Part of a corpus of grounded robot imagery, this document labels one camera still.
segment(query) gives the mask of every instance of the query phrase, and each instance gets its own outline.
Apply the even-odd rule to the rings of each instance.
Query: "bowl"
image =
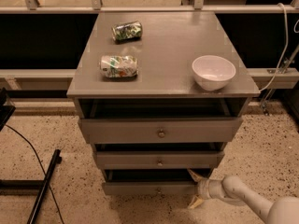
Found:
[[[235,66],[220,56],[201,56],[192,63],[193,77],[206,91],[225,87],[235,76]]]

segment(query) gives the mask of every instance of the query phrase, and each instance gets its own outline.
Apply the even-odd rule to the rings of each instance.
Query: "speckled floor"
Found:
[[[71,106],[38,110],[20,108],[8,121],[29,139],[47,169],[55,148],[63,161],[51,180],[64,223],[262,223],[248,207],[218,200],[189,210],[190,196],[106,196],[92,150],[78,128]],[[271,116],[250,103],[244,122],[212,178],[238,175],[270,201],[299,196],[298,126],[280,102],[269,104]],[[34,152],[5,127],[0,132],[0,179],[41,179]],[[0,196],[0,223],[26,223],[35,197]],[[37,223],[61,223],[48,192]]]

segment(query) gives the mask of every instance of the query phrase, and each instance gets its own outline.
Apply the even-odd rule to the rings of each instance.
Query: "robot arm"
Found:
[[[188,170],[197,182],[196,198],[190,208],[207,199],[220,199],[232,205],[246,204],[266,224],[294,224],[299,221],[299,199],[285,197],[272,203],[246,186],[242,180],[233,175],[223,180],[206,179]]]

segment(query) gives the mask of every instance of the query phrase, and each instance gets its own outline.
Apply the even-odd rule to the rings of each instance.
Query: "concrete floor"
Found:
[[[298,197],[298,126],[280,102],[271,102],[269,111],[266,117],[257,103],[250,103],[212,178],[238,175],[270,201]],[[106,196],[104,179],[77,121],[73,106],[67,104],[47,109],[21,106],[7,123],[32,142],[46,169],[54,149],[62,150],[63,161],[50,185],[64,223],[262,223],[248,207],[218,200],[189,210],[191,196]],[[0,145],[0,179],[43,178],[32,149],[7,127],[0,132]],[[0,223],[26,223],[34,201],[30,196],[0,196]],[[49,192],[37,223],[61,223]]]

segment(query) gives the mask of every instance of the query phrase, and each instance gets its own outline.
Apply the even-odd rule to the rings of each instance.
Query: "cabinet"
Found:
[[[140,21],[143,36],[115,44],[111,26],[126,21]],[[138,76],[103,77],[107,54],[135,56]],[[219,91],[192,78],[192,61],[208,54],[237,70]],[[107,195],[194,194],[187,169],[210,176],[258,94],[215,14],[200,11],[100,13],[68,90]]]

